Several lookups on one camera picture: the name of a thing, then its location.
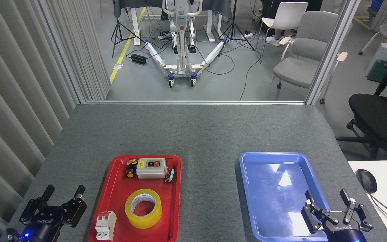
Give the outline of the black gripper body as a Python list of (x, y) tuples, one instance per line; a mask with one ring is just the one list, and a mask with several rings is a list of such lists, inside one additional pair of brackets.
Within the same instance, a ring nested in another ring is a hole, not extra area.
[(62, 216), (34, 216), (20, 235), (20, 242), (56, 242), (62, 223)]
[(360, 226), (324, 226), (324, 232), (329, 242), (367, 242)]

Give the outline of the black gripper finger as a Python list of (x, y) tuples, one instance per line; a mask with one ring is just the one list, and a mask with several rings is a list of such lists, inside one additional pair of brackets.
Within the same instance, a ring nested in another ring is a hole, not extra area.
[(360, 219), (359, 229), (365, 232), (372, 230), (375, 225), (367, 208), (364, 207), (364, 204), (357, 204), (356, 200), (351, 198), (345, 189), (340, 190), (340, 196), (347, 206), (344, 212), (345, 216), (342, 219), (343, 224), (349, 224), (352, 220), (353, 213), (356, 213)]
[(32, 218), (36, 215), (49, 216), (49, 206), (47, 202), (52, 196), (54, 190), (55, 187), (53, 185), (48, 185), (42, 196), (29, 200), (26, 208), (20, 215), (19, 221), (26, 225), (28, 222), (31, 222)]
[(310, 190), (306, 191), (305, 197), (307, 200), (301, 210), (301, 215), (303, 216), (310, 233), (314, 234), (321, 230), (321, 226), (325, 224), (325, 221), (329, 221), (334, 225), (338, 224), (338, 219), (336, 217), (315, 204)]
[(73, 198), (60, 205), (59, 210), (62, 214), (61, 224), (69, 224), (71, 227), (77, 226), (87, 208), (87, 204), (82, 199), (84, 192), (85, 187), (79, 185)]

